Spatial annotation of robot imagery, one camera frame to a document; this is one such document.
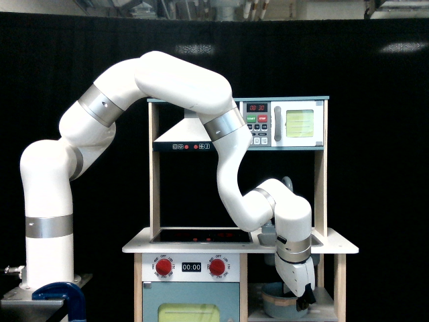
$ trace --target oven door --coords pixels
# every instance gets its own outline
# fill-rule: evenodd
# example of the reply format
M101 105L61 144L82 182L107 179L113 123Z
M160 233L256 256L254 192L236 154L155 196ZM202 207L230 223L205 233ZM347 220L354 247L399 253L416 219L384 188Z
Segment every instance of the oven door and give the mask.
M238 282L144 283L143 322L239 322Z
M323 146L323 101L271 102L271 146Z

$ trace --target wooden frame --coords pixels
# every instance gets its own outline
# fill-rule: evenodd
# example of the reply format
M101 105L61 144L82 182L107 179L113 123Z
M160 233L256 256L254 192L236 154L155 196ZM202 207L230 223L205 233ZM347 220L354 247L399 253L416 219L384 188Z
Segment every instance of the wooden frame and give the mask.
M152 143L158 138L159 113L156 103L149 103L149 188L150 188L150 237L160 226L160 155ZM324 149L314 152L314 228L328 237L327 224L327 164L328 164L328 101L324 100ZM134 321L142 322L142 255L135 254L134 261ZM248 321L247 254L240 254L240 321ZM324 287L324 254L320 255L317 268L317 286ZM334 255L334 312L339 322L346 321L346 254Z

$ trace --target red knob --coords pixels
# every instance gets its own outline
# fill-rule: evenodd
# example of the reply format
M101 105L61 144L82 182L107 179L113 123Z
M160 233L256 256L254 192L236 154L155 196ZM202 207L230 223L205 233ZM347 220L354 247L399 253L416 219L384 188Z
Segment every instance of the red knob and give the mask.
M223 260L212 260L208 269L213 275L220 276L225 271L225 263Z
M159 275L168 275L172 271L172 263L164 258L156 263L155 269Z

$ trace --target microwave door handle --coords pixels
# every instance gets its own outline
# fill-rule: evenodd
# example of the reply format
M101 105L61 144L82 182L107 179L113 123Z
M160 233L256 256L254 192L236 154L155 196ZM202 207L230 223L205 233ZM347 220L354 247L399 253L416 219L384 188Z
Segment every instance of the microwave door handle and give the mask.
M282 108L274 107L275 131L274 140L279 142L282 139Z

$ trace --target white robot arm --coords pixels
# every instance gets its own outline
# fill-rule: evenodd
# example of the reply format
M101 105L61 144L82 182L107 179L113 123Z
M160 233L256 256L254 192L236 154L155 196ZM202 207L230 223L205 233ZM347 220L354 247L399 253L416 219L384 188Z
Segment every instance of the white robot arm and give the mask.
M120 62L104 72L61 118L58 141L38 141L21 157L25 195L27 284L38 288L73 279L72 195L82 175L115 137L115 120L136 100L152 96L195 111L219 154L217 185L239 228L254 231L275 217L275 264L298 297L314 289L311 208L269 179L243 196L237 173L252 135L221 75L161 52Z

